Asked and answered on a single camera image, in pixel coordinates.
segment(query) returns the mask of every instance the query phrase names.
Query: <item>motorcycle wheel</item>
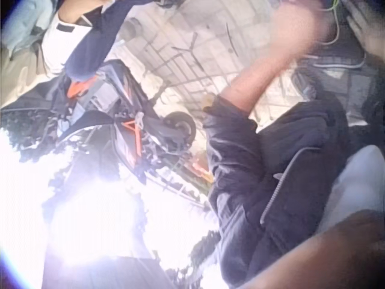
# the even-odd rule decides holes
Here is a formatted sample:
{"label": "motorcycle wheel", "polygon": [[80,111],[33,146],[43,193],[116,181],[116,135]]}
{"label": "motorcycle wheel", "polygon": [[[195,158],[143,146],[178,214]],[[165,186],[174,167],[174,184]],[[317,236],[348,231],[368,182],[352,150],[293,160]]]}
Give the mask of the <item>motorcycle wheel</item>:
{"label": "motorcycle wheel", "polygon": [[187,135],[186,145],[191,146],[197,134],[197,126],[194,119],[183,111],[174,111],[166,115],[164,122],[173,128],[180,129]]}

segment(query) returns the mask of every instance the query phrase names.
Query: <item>pavement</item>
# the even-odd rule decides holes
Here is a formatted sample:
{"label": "pavement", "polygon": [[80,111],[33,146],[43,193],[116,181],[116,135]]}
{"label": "pavement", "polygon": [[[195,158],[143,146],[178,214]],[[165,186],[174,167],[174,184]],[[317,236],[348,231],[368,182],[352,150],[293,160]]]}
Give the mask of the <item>pavement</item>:
{"label": "pavement", "polygon": [[[200,152],[206,147],[202,107],[207,94],[218,94],[243,68],[266,54],[271,12],[263,0],[186,0],[171,10],[155,3],[134,7],[128,18],[139,20],[141,34],[127,41],[121,31],[108,58],[121,58],[149,96],[169,82],[155,109],[160,115],[189,112],[198,130],[191,150]],[[251,117],[259,129],[303,101],[291,82],[296,66],[293,63],[277,77],[256,105]],[[375,74],[368,66],[316,69],[324,87],[341,101],[350,123],[362,122],[360,108]]]}

